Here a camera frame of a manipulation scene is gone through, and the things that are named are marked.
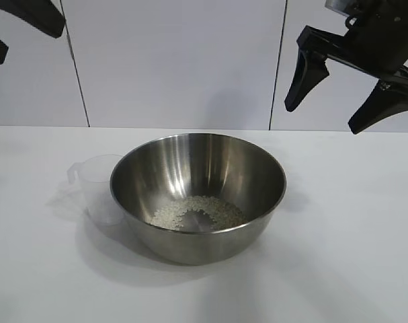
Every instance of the white wall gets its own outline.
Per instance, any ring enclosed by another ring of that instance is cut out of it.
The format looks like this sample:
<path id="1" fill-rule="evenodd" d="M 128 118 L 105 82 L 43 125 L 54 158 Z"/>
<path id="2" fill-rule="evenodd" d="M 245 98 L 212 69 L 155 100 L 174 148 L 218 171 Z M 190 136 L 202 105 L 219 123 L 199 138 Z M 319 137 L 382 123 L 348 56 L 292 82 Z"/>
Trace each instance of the white wall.
<path id="1" fill-rule="evenodd" d="M 91 126 L 268 129 L 284 0 L 63 0 Z"/>
<path id="2" fill-rule="evenodd" d="M 66 33 L 53 39 L 0 10 L 0 39 L 0 124 L 86 127 Z"/>
<path id="3" fill-rule="evenodd" d="M 377 80 L 339 63 L 327 61 L 330 76 L 294 112 L 287 112 L 284 107 L 284 98 L 296 66 L 296 39 L 302 29 L 308 24 L 318 29 L 345 34 L 344 19 L 342 15 L 326 9 L 325 0 L 288 0 L 272 129 L 349 130 L 348 120 L 374 89 Z M 408 132 L 408 113 L 388 118 L 369 130 Z"/>

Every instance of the uncooked rice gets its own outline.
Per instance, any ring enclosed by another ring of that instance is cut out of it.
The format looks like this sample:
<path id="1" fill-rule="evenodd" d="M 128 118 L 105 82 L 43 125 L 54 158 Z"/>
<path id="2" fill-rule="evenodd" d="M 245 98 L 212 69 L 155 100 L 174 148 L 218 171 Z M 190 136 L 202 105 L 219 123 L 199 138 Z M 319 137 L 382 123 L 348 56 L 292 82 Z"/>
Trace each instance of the uncooked rice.
<path id="1" fill-rule="evenodd" d="M 213 230 L 222 230 L 247 222 L 238 207 L 216 197 L 190 196 L 174 201 L 157 210 L 150 224 L 171 230 L 181 230 L 182 220 L 188 211 L 203 211 L 212 220 Z"/>

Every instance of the metal bowl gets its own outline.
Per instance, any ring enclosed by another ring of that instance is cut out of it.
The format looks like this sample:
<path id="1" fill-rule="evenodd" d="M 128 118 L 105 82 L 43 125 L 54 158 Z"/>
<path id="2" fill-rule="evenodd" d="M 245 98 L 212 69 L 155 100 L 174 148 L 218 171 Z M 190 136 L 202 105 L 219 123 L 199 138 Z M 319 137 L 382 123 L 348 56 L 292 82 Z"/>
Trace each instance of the metal bowl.
<path id="1" fill-rule="evenodd" d="M 111 190 L 132 230 L 153 252 L 174 262 L 207 264 L 238 254 L 259 236 L 282 200 L 286 177 L 277 160 L 252 143 L 192 133 L 131 151 L 114 168 Z M 232 203 L 247 222 L 208 231 L 207 216 L 187 213 L 181 231 L 150 224 L 158 209 L 189 196 Z"/>

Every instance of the robotic arm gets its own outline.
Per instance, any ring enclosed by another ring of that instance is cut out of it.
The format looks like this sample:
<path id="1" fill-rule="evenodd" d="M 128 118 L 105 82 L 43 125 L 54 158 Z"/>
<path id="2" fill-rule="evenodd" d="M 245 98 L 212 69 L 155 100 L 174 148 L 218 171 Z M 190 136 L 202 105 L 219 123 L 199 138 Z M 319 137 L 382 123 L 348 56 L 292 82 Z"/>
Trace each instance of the robotic arm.
<path id="1" fill-rule="evenodd" d="M 65 18 L 50 0 L 0 0 L 0 10 L 20 18 L 53 38 L 60 37 L 65 26 Z M 7 51 L 8 46 L 0 40 L 0 64 L 3 64 Z"/>
<path id="2" fill-rule="evenodd" d="M 378 121 L 408 111 L 408 0 L 327 0 L 344 16 L 344 36 L 306 26 L 299 36 L 294 79 L 285 99 L 294 111 L 329 76 L 333 59 L 378 79 L 376 87 L 348 122 L 357 134 Z"/>

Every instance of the bowl rim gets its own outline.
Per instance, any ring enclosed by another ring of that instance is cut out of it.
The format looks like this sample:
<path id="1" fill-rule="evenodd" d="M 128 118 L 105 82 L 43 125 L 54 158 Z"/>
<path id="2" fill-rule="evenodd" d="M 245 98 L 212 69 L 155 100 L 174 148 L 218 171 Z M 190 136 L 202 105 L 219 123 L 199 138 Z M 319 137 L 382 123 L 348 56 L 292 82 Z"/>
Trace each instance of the bowl rim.
<path id="1" fill-rule="evenodd" d="M 272 158 L 276 165 L 280 168 L 281 173 L 283 175 L 283 191 L 282 194 L 280 195 L 280 198 L 274 203 L 274 205 L 267 210 L 265 213 L 263 213 L 262 215 L 260 215 L 259 217 L 256 217 L 254 219 L 252 219 L 251 221 L 248 221 L 246 223 L 243 223 L 241 225 L 237 225 L 236 227 L 228 227 L 226 229 L 222 229 L 222 230 L 214 230 L 214 231 L 204 231 L 204 232 L 199 232 L 199 231 L 180 231 L 180 230 L 172 230 L 172 229 L 166 229 L 164 227 L 158 227 L 157 225 L 153 225 L 150 223 L 147 223 L 146 221 L 140 219 L 139 217 L 133 215 L 131 212 L 127 211 L 119 202 L 119 200 L 116 198 L 116 195 L 114 194 L 114 189 L 113 189 L 113 177 L 114 174 L 116 173 L 117 168 L 119 167 L 119 165 L 129 156 L 132 155 L 134 152 L 136 152 L 137 150 L 139 150 L 140 148 L 150 145 L 151 143 L 156 143 L 158 141 L 162 141 L 162 140 L 166 140 L 169 138 L 176 138 L 176 137 L 185 137 L 185 136 L 190 136 L 190 135 L 211 135 L 211 136 L 217 136 L 217 137 L 225 137 L 225 138 L 229 138 L 229 139 L 234 139 L 234 140 L 238 140 L 238 141 L 242 141 L 248 145 L 252 145 L 255 148 L 258 148 L 260 151 L 264 152 L 266 155 L 268 155 L 270 158 Z M 123 212 L 125 213 L 125 216 L 127 217 L 132 217 L 133 219 L 148 225 L 149 227 L 153 227 L 154 229 L 158 229 L 161 231 L 166 231 L 166 232 L 172 232 L 175 234 L 185 234 L 185 235 L 192 235 L 192 236 L 205 236 L 205 235 L 210 235 L 210 234 L 223 234 L 226 232 L 230 232 L 230 231 L 235 231 L 237 229 L 241 229 L 242 227 L 247 227 L 248 225 L 251 225 L 254 222 L 257 222 L 259 220 L 262 220 L 263 218 L 265 218 L 267 215 L 269 215 L 270 213 L 272 213 L 272 211 L 281 203 L 282 199 L 284 198 L 284 195 L 286 193 L 286 189 L 287 189 L 287 179 L 286 179 L 286 173 L 283 169 L 283 167 L 281 166 L 281 164 L 278 162 L 278 160 L 268 151 L 266 151 L 264 148 L 256 145 L 255 143 L 251 143 L 247 140 L 244 139 L 240 139 L 234 136 L 230 136 L 230 135 L 221 135 L 218 133 L 180 133 L 177 135 L 170 135 L 170 136 L 166 136 L 166 137 L 161 137 L 158 139 L 153 139 L 151 141 L 147 141 L 146 143 L 143 143 L 142 145 L 139 145 L 138 147 L 132 149 L 131 151 L 129 151 L 125 156 L 123 156 L 123 158 L 121 160 L 118 161 L 118 163 L 116 164 L 116 166 L 114 167 L 114 169 L 112 170 L 111 176 L 110 176 L 110 192 L 111 192 L 111 196 L 114 199 L 114 201 L 116 202 L 116 204 L 121 208 L 121 210 L 123 210 Z"/>

